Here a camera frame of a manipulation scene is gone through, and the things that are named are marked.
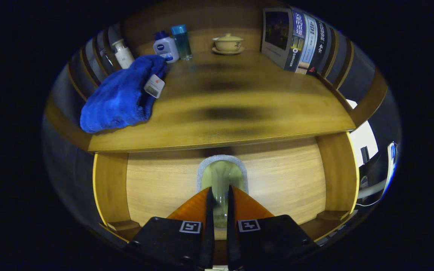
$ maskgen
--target shelf board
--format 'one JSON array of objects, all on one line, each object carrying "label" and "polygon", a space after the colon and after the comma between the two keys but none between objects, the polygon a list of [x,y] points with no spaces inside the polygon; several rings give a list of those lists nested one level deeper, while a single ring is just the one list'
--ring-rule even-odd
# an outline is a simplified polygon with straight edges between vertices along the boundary
[{"label": "shelf board", "polygon": [[[199,164],[215,154],[232,154],[242,161],[249,195],[275,216],[287,214],[301,224],[324,211],[324,168],[316,139],[309,138],[222,149],[130,153],[126,199],[131,220],[143,226],[153,216],[172,214],[197,193]],[[225,228],[215,228],[217,240],[225,240],[226,233]]]},{"label": "shelf board", "polygon": [[89,151],[201,149],[356,128],[318,79],[283,71],[260,52],[195,53],[169,64],[148,122],[93,134]]}]

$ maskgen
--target blue water bottle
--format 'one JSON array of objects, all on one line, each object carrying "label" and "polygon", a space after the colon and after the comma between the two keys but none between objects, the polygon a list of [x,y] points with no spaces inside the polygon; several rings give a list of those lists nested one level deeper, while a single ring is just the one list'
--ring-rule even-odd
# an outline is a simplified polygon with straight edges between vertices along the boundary
[{"label": "blue water bottle", "polygon": [[175,44],[177,45],[177,50],[179,50],[180,58],[183,60],[192,59],[192,52],[190,50],[190,45],[188,44],[185,24],[172,26],[170,30],[172,31],[172,35],[174,35]]}]

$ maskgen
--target bottle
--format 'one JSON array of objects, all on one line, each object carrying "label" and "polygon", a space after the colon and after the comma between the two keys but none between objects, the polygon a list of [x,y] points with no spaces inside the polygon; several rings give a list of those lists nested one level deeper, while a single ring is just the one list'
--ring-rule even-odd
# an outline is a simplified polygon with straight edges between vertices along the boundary
[{"label": "bottle", "polygon": [[155,53],[167,60],[167,63],[174,63],[179,59],[179,52],[173,38],[170,38],[165,31],[155,33],[153,44]]},{"label": "bottle", "polygon": [[190,50],[190,45],[188,44],[186,25],[180,24],[178,26],[173,26],[170,30],[172,31],[172,35],[174,35],[175,44],[179,50],[180,58],[183,60],[191,60],[192,52]]},{"label": "bottle", "polygon": [[117,58],[118,63],[122,67],[122,69],[128,69],[128,67],[133,63],[135,60],[133,58],[133,55],[131,54],[131,51],[128,47],[125,47],[124,40],[118,40],[112,44],[117,49],[117,52],[115,53],[115,57]]}]

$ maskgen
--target blue bottle cap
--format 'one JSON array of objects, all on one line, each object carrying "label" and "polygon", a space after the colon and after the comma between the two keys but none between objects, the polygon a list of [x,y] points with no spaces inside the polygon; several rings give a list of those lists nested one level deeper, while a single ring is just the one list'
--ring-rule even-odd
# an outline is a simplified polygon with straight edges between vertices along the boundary
[{"label": "blue bottle cap", "polygon": [[165,32],[165,30],[164,30],[164,31],[157,32],[157,33],[155,33],[154,35],[155,35],[155,41],[158,41],[158,40],[160,40],[161,38],[166,38],[166,37],[168,37],[168,34],[167,34],[167,32]]},{"label": "blue bottle cap", "polygon": [[178,35],[186,33],[186,26],[185,24],[179,24],[178,26],[172,26],[170,30],[172,31],[172,35]]}]

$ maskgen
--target book spine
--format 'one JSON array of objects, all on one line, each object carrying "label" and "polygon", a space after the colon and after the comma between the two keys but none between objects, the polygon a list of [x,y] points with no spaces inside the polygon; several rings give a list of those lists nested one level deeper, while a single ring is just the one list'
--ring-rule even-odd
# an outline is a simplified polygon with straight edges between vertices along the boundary
[{"label": "book spine", "polygon": [[296,72],[296,69],[298,68],[299,59],[301,57],[302,53],[302,46],[303,44],[300,39],[302,40],[304,38],[304,33],[306,29],[306,24],[303,20],[304,14],[301,12],[298,12],[296,10],[291,9],[292,18],[293,18],[293,31],[292,31],[292,38],[291,40],[291,46],[289,48],[289,54],[287,55],[286,65],[284,66],[284,70],[289,70],[291,72]]},{"label": "book spine", "polygon": [[297,73],[306,74],[309,69],[310,62],[314,55],[317,44],[317,24],[316,20],[306,14],[304,14],[306,22],[306,39],[304,43],[303,53],[301,54]]},{"label": "book spine", "polygon": [[315,51],[312,56],[312,60],[307,69],[307,73],[317,72],[317,66],[321,63],[324,57],[324,52],[326,51],[326,46],[327,46],[327,39],[329,38],[327,36],[326,25],[319,20],[316,21],[317,21],[317,43],[315,46]]}]

